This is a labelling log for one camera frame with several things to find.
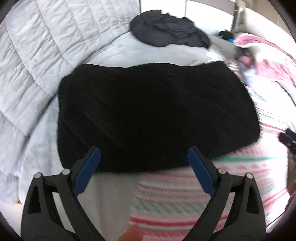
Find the black quilted jacket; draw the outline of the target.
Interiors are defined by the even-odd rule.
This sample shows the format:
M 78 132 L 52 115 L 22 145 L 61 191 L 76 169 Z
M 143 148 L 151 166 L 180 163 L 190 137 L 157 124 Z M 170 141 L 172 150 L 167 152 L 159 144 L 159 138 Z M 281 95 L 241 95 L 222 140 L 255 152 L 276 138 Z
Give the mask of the black quilted jacket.
M 221 61 L 199 66 L 83 64 L 58 88 L 57 146 L 71 168 L 91 147 L 98 172 L 154 172 L 187 166 L 197 147 L 208 159 L 256 142 L 254 103 Z

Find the pink and grey folded blanket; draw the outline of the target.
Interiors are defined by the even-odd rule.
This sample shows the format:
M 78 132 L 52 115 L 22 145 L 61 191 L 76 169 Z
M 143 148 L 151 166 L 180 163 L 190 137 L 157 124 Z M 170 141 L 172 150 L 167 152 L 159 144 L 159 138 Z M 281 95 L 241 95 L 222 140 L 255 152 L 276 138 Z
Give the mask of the pink and grey folded blanket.
M 243 8 L 234 45 L 248 49 L 256 74 L 276 80 L 295 101 L 295 41 L 281 27 L 259 13 Z

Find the patterned pink teal blanket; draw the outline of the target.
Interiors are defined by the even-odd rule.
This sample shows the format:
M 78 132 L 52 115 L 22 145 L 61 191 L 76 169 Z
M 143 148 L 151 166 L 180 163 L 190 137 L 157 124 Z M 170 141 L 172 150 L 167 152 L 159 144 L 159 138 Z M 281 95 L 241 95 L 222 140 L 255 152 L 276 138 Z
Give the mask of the patterned pink teal blanket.
M 212 161 L 189 149 L 191 166 L 143 175 L 128 223 L 144 240 L 264 240 L 285 210 L 287 148 L 278 136 L 287 122 L 249 90 L 260 137 Z

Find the black and blue small object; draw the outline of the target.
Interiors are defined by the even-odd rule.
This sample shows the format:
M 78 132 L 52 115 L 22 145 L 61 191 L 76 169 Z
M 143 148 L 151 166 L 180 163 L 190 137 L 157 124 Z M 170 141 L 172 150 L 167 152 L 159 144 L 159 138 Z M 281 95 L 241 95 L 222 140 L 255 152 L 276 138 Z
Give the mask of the black and blue small object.
M 218 37 L 231 43 L 234 41 L 234 34 L 228 30 L 218 32 Z

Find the dark navy puffer jacket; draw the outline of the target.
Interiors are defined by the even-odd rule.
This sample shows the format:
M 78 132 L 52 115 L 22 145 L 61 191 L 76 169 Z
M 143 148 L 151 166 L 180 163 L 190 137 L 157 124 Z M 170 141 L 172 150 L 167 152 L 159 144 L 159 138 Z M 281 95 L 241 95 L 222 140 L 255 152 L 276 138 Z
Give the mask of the dark navy puffer jacket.
M 207 34 L 196 28 L 191 20 L 162 14 L 160 10 L 137 15 L 129 26 L 135 38 L 155 47 L 174 44 L 209 49 L 211 45 Z

